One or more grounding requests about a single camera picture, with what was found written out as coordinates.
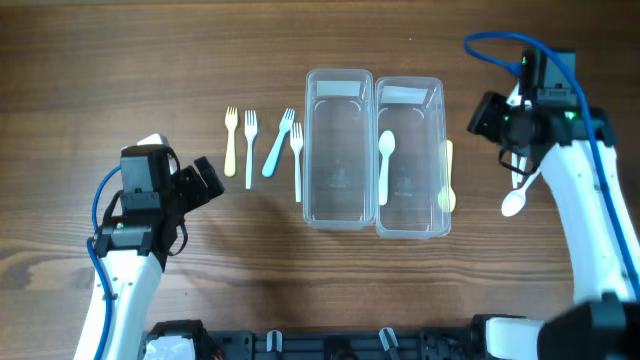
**clear plastic container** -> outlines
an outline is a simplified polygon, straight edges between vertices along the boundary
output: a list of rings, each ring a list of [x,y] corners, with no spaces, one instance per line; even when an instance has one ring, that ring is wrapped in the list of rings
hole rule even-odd
[[[448,204],[446,126],[442,82],[426,77],[385,77],[376,82],[377,134],[395,137],[389,157],[388,201],[378,206],[376,232],[384,238],[446,235]],[[376,140],[376,174],[382,155]]]
[[[375,190],[373,77],[366,70],[307,75],[303,212],[315,228],[372,224]]]
[[[378,205],[378,139],[390,130],[388,201]],[[322,69],[307,76],[304,219],[319,229],[358,230],[376,220],[384,238],[446,235],[446,127],[442,83],[366,70]]]

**plastic fork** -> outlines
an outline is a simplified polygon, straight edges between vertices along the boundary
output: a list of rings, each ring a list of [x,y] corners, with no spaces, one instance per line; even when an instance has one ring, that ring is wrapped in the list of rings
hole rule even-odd
[[[229,106],[224,124],[229,131],[227,140],[227,155],[224,159],[224,174],[232,177],[236,174],[236,128],[238,127],[238,108]]]
[[[515,154],[515,153],[511,153],[511,165],[513,167],[517,167],[521,171],[524,171],[524,169],[527,166],[527,157],[526,156],[520,156],[520,155]],[[511,172],[511,184],[513,185],[514,189],[518,188],[518,186],[522,182],[523,178],[524,177],[522,176],[522,174],[518,174],[515,171]]]
[[[289,144],[291,144],[291,149],[296,157],[296,202],[300,202],[302,201],[300,191],[300,150],[302,150],[302,144],[304,143],[302,125],[294,123],[289,136]]]
[[[244,112],[244,136],[247,138],[247,171],[245,173],[245,188],[251,189],[251,177],[253,173],[253,140],[258,134],[258,119],[256,112],[247,110]]]
[[[278,164],[280,150],[282,150],[284,136],[287,135],[289,130],[291,130],[291,125],[293,124],[293,120],[295,119],[295,117],[296,111],[294,109],[287,109],[284,112],[282,120],[280,120],[280,131],[278,132],[278,137],[276,138],[276,142],[273,144],[271,152],[267,157],[267,161],[264,163],[264,167],[262,168],[262,176],[271,177],[276,171],[276,165]]]

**wooden table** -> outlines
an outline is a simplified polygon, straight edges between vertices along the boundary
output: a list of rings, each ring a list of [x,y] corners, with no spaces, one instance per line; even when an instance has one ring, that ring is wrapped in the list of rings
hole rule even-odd
[[[571,306],[571,264],[547,186],[538,181],[526,209],[503,218],[510,174],[494,145],[466,132],[485,90],[514,85],[464,53],[462,38],[477,31],[577,49],[579,79],[613,121],[637,219],[637,2],[119,2],[0,9],[2,359],[72,357],[93,283],[91,202],[120,148],[163,133],[184,164],[205,155],[222,174],[229,105],[261,119],[254,189],[244,189],[238,132],[240,175],[223,177],[224,196],[188,215],[189,244],[167,264],[147,328],[189,318],[210,330],[419,328],[487,312],[546,319]],[[508,59],[522,49],[480,48]],[[294,200],[288,145],[275,176],[259,175],[283,110],[303,120],[315,68],[442,80],[458,197],[448,236],[311,229]],[[109,183],[106,197],[120,186]]]

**blue cable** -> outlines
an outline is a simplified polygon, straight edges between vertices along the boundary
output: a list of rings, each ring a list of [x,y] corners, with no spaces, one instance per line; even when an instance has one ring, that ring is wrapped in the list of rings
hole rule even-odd
[[[104,189],[104,186],[107,184],[109,179],[111,179],[111,177],[115,175],[115,173],[117,173],[118,171],[120,171],[120,165],[114,167],[113,170],[111,170],[107,174],[107,176],[105,176],[104,179],[102,179],[100,186],[98,186],[98,190],[96,191],[96,196],[94,196],[93,198],[93,206],[91,207],[91,221],[93,221],[93,231],[98,231],[98,215],[96,213],[98,212],[98,200],[100,200],[100,194],[102,194],[102,189]]]
[[[620,220],[618,219],[618,214],[616,213],[616,209],[613,205],[613,199],[611,198],[611,193],[609,192],[609,186],[607,185],[606,175],[604,173],[604,166],[602,165],[602,158],[600,156],[600,151],[598,150],[596,136],[593,131],[593,123],[591,122],[591,113],[589,112],[589,104],[587,102],[587,96],[585,95],[582,87],[578,83],[576,77],[572,74],[571,70],[560,60],[558,55],[556,55],[553,50],[548,48],[542,42],[519,33],[514,32],[501,32],[501,31],[491,31],[491,32],[483,32],[477,33],[473,35],[469,35],[464,39],[464,49],[465,51],[471,55],[475,56],[480,60],[487,61],[492,64],[496,64],[507,71],[509,71],[514,76],[519,76],[522,72],[522,65],[520,62],[510,63],[504,60],[500,60],[491,56],[487,56],[481,54],[469,46],[471,41],[483,40],[483,39],[512,39],[518,40],[529,45],[532,45],[538,49],[540,49],[553,63],[558,67],[560,72],[564,75],[564,77],[569,81],[573,90],[575,90],[578,101],[580,103],[580,111],[584,117],[584,127],[587,131],[587,137],[589,139],[589,145],[591,147],[591,153],[593,154],[593,163],[596,167],[596,173],[598,175],[598,181],[600,183],[600,190],[602,191],[602,197],[604,198],[604,203],[607,208],[607,212],[609,213],[609,218],[611,219],[611,225],[613,227],[613,231],[616,235],[616,240],[618,241],[618,246],[620,247],[620,253],[622,255],[622,260],[624,262],[624,266],[627,269],[627,274],[629,276],[629,282],[631,283],[631,287],[636,297],[636,301],[640,300],[640,283],[638,281],[638,273],[636,272],[636,268],[633,264],[633,259],[631,257],[631,253],[629,252],[629,248],[627,247],[627,242],[624,238],[624,233],[622,231],[622,226],[620,225]]]
[[[101,360],[102,355],[104,354],[104,348],[107,344],[107,338],[109,337],[109,327],[111,326],[111,313],[113,312],[113,299],[111,298],[111,288],[109,286],[109,281],[107,280],[107,276],[104,273],[104,269],[102,269],[102,265],[100,265],[100,260],[98,260],[98,256],[96,255],[95,250],[93,249],[93,239],[87,239],[87,250],[89,251],[89,257],[93,262],[93,266],[96,268],[98,272],[98,276],[100,277],[100,282],[102,283],[102,288],[104,289],[104,299],[107,305],[106,311],[104,313],[104,324],[102,325],[102,335],[100,335],[100,342],[98,343],[98,349],[96,350],[96,355],[94,356],[94,360]]]
[[[93,221],[93,230],[98,232],[98,200],[100,200],[100,194],[102,194],[102,189],[107,184],[109,179],[113,177],[115,173],[120,171],[120,165],[116,166],[113,170],[111,170],[107,176],[104,177],[100,186],[98,186],[98,190],[96,191],[96,195],[93,198],[93,206],[91,207],[91,221]],[[104,269],[100,264],[100,260],[98,260],[98,256],[96,255],[95,249],[93,248],[93,239],[87,239],[87,250],[89,251],[89,257],[93,262],[93,266],[98,273],[98,277],[100,278],[100,282],[102,283],[102,288],[104,289],[104,299],[106,304],[106,311],[104,313],[104,324],[102,325],[102,335],[100,335],[100,343],[98,343],[98,349],[96,350],[96,354],[94,356],[94,360],[101,360],[102,355],[104,354],[104,348],[107,344],[107,339],[109,338],[109,327],[111,326],[111,313],[113,312],[113,299],[111,297],[111,287],[109,286],[109,281],[107,276],[105,275]]]

